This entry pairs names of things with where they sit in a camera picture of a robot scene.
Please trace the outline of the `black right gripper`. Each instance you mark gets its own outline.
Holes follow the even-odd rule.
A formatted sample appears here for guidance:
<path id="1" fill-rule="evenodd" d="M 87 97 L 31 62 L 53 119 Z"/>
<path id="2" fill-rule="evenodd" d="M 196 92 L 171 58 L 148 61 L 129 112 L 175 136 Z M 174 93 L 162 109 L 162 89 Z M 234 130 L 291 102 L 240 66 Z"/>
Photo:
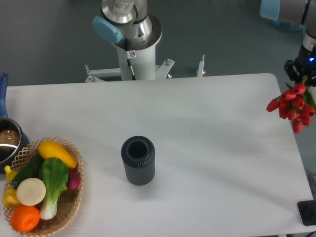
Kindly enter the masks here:
<path id="1" fill-rule="evenodd" d="M 284 69 L 291 81 L 296 84 L 303 82 L 306 86 L 316 86 L 316 46 L 312 50 L 306 49 L 303 45 L 299 50 L 299 54 L 295 60 L 287 60 Z"/>

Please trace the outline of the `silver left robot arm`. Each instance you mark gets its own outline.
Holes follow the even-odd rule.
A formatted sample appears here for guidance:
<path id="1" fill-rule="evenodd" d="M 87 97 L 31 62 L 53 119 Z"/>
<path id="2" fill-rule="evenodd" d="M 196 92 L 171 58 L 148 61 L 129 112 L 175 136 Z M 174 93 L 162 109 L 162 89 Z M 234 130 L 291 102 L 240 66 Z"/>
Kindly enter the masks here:
<path id="1" fill-rule="evenodd" d="M 161 23 L 148 12 L 146 0 L 103 0 L 92 27 L 102 39 L 126 51 L 147 49 L 162 36 Z"/>

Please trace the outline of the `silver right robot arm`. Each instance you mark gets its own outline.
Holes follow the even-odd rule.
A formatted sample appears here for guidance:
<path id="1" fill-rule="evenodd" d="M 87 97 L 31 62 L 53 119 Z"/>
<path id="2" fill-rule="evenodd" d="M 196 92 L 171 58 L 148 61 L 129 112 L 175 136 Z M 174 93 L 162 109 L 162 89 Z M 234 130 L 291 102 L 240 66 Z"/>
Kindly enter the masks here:
<path id="1" fill-rule="evenodd" d="M 314 0 L 263 0 L 260 14 L 273 21 L 306 27 L 298 56 L 288 60 L 284 69 L 291 81 L 316 85 L 316 2 Z"/>

